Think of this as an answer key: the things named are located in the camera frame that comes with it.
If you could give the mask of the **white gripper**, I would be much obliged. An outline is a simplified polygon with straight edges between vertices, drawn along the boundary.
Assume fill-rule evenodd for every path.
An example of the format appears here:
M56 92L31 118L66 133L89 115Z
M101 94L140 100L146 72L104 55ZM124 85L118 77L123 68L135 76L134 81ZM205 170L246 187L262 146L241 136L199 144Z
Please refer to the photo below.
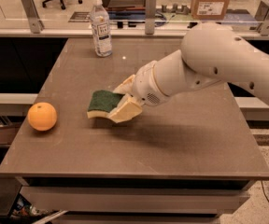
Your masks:
M114 93L125 95L118 105L109 112L107 116L109 119L120 123L140 115L142 106L138 100L148 106L161 105L169 100L169 97L162 93L157 85L155 78L156 63L156 61L152 61L142 66L135 75L130 75L114 89Z

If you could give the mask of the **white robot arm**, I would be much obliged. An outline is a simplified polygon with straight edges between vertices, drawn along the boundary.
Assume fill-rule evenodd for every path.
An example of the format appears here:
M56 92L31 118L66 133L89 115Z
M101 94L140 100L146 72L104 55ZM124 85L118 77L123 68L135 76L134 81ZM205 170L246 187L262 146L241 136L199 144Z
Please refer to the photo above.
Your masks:
M269 55L232 30L208 22L195 25L178 50L142 66L114 92L139 105L156 106L176 94L220 82L232 83L269 105Z

